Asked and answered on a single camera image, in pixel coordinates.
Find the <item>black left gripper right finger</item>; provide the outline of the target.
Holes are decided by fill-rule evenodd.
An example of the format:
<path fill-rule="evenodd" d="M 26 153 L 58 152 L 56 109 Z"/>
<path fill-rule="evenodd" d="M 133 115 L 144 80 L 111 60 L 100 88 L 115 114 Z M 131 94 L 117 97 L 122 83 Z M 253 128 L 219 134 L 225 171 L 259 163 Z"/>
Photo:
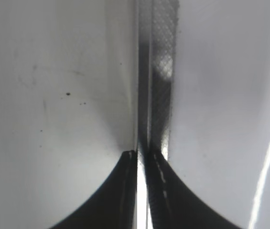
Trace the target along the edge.
<path fill-rule="evenodd" d="M 236 229 L 197 197 L 176 175 L 160 150 L 144 157 L 152 226 L 155 229 Z"/>

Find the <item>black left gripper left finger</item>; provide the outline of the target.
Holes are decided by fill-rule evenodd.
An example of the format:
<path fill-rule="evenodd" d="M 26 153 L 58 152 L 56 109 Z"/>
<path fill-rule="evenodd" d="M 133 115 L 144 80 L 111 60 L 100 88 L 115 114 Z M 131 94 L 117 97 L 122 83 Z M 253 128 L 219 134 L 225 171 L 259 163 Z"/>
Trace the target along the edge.
<path fill-rule="evenodd" d="M 137 153 L 121 154 L 99 189 L 54 229 L 131 229 L 137 186 Z"/>

